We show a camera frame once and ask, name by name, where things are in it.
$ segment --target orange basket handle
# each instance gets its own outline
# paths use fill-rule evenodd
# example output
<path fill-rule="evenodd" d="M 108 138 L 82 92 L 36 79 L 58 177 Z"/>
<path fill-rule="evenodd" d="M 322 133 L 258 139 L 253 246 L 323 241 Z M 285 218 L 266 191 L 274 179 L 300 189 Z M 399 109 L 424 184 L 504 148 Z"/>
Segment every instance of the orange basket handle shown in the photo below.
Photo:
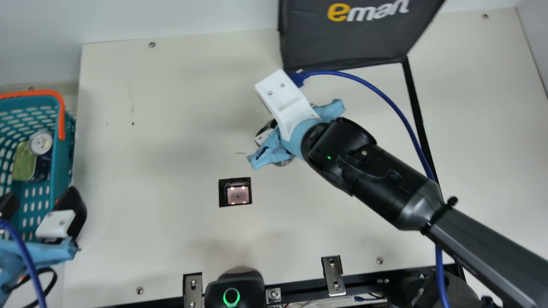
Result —
<path fill-rule="evenodd" d="M 59 140 L 65 140 L 65 101 L 59 92 L 53 90 L 33 90 L 33 91 L 21 91 L 13 93 L 0 94 L 0 100 L 3 99 L 12 99 L 12 98 L 21 98 L 29 96 L 53 96 L 59 102 L 59 115 L 57 117 L 58 122 L 58 135 Z"/>

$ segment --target white table surface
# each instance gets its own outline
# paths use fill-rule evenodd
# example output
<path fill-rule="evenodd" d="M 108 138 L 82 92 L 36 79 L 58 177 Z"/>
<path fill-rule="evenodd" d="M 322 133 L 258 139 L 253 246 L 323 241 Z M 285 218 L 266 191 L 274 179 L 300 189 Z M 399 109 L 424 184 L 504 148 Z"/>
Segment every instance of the white table surface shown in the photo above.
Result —
<path fill-rule="evenodd" d="M 410 54 L 432 154 L 460 210 L 546 258 L 548 102 L 515 11 L 481 13 L 440 15 Z M 427 238 L 397 231 L 304 162 L 253 171 L 239 154 L 270 119 L 253 85 L 280 67 L 275 30 L 83 47 L 74 184 L 88 220 L 66 265 L 65 307 L 180 296 L 183 274 L 207 283 L 236 266 L 267 284 L 321 278 L 326 255 L 340 254 L 347 275 L 434 264 Z M 399 65 L 351 72 L 412 119 Z M 371 91 L 315 77 L 304 92 L 317 105 L 342 99 L 344 116 L 421 169 Z M 253 204 L 219 208 L 218 180 L 244 176 Z"/>

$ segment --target emart logo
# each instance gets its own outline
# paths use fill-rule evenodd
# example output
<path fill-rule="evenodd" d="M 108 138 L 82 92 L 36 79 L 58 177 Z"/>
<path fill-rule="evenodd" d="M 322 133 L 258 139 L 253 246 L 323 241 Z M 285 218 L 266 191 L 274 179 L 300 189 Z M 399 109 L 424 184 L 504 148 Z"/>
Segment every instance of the emart logo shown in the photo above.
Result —
<path fill-rule="evenodd" d="M 345 3 L 334 3 L 327 10 L 327 18 L 333 21 L 372 21 L 381 19 L 396 13 L 407 13 L 409 0 L 397 0 L 394 3 L 386 3 L 376 7 L 351 8 Z"/>

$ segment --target can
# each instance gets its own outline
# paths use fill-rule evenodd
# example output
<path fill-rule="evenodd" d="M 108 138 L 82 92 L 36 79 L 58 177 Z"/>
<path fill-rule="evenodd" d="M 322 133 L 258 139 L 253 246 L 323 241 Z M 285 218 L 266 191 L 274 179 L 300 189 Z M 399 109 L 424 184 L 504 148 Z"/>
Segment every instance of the can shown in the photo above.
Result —
<path fill-rule="evenodd" d="M 48 178 L 51 161 L 41 159 L 23 141 L 15 149 L 13 179 L 16 181 L 42 182 Z"/>
<path fill-rule="evenodd" d="M 28 149 L 36 156 L 48 161 L 52 160 L 53 136 L 43 130 L 38 131 L 28 139 Z"/>

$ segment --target teal plastic basket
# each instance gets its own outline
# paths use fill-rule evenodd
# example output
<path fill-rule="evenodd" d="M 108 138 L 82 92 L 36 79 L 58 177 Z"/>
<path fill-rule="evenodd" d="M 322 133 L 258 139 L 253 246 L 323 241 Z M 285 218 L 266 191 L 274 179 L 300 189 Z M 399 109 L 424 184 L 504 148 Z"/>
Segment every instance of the teal plastic basket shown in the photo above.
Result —
<path fill-rule="evenodd" d="M 54 136 L 48 179 L 15 181 L 12 179 L 15 148 L 39 130 Z M 26 242 L 39 242 L 36 228 L 71 185 L 74 132 L 75 120 L 65 112 L 59 93 L 37 90 L 0 95 L 0 196 L 8 192 L 17 196 L 20 207 L 11 223 Z M 0 248 L 9 238 L 7 233 L 2 235 Z"/>

